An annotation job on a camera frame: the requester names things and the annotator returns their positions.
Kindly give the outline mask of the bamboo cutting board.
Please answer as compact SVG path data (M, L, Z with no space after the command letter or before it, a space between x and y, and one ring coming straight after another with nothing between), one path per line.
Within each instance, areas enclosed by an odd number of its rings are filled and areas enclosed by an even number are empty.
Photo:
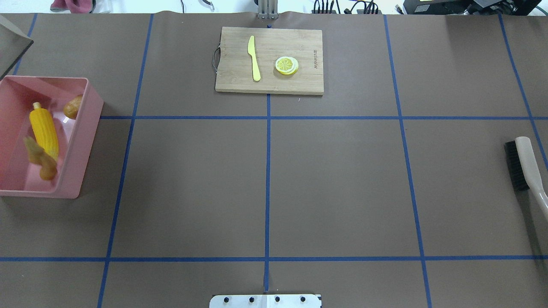
M255 36L255 50L262 79L254 82L248 40ZM225 93L280 95L324 94L323 33L321 30L259 29L224 26L215 90ZM274 68L281 56L299 62L299 70L283 75Z

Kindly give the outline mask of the yellow toy corn cob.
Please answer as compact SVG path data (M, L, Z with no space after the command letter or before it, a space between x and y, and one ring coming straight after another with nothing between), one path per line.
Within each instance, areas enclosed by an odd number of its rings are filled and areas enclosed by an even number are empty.
M55 160L59 157L59 141L53 116L42 107L39 102L33 103L33 110L29 114L29 120L37 144L41 146Z

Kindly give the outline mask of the pink plastic bin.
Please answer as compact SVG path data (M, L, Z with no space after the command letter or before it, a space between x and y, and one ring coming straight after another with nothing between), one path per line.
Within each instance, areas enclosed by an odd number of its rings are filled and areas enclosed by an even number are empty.
M104 105L84 77L0 84L1 195L76 198Z

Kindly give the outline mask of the yellow toy knife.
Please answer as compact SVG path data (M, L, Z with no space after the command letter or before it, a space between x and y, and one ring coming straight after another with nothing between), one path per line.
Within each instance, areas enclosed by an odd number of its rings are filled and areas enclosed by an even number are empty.
M262 79L262 76L260 74L258 59L256 57L254 35L251 35L249 37L247 52L248 52L248 55L251 57L251 61L252 61L252 78L254 82L259 82Z

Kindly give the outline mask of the brown toy potato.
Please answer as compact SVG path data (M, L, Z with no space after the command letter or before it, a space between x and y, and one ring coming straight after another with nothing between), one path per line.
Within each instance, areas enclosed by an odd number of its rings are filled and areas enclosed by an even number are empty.
M67 118L73 120L77 118L82 99L83 95L77 95L63 106L63 113Z

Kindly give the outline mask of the yellow toy lemon slice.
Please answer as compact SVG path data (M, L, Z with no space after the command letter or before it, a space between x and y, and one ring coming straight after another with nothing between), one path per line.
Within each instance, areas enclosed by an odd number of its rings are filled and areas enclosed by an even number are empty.
M299 70L299 62L291 56L281 56L275 61L274 68L283 75L292 75Z

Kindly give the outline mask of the tan toy ginger root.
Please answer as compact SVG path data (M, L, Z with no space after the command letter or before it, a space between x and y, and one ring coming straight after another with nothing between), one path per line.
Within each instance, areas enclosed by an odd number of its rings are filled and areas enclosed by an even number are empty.
M42 180L53 180L57 175L57 162L47 154L36 141L27 136L24 138L24 144L30 163L40 166L39 176Z

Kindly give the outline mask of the pink cloth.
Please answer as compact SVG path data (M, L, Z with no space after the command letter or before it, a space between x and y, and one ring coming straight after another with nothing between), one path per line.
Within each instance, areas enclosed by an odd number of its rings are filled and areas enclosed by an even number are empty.
M72 14L92 13L96 7L96 0L53 0L50 11L69 11Z

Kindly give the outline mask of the aluminium frame post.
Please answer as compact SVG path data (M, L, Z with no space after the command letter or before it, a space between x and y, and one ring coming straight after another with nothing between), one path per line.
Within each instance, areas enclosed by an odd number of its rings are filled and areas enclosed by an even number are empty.
M259 20L276 20L279 17L278 0L255 0Z

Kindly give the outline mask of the beige brush black bristles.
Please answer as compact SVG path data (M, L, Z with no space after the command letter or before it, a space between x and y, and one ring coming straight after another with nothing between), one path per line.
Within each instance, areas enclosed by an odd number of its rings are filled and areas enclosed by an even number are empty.
M542 183L531 140L519 136L503 145L509 178L515 191L532 191L545 219L548 219L548 197Z

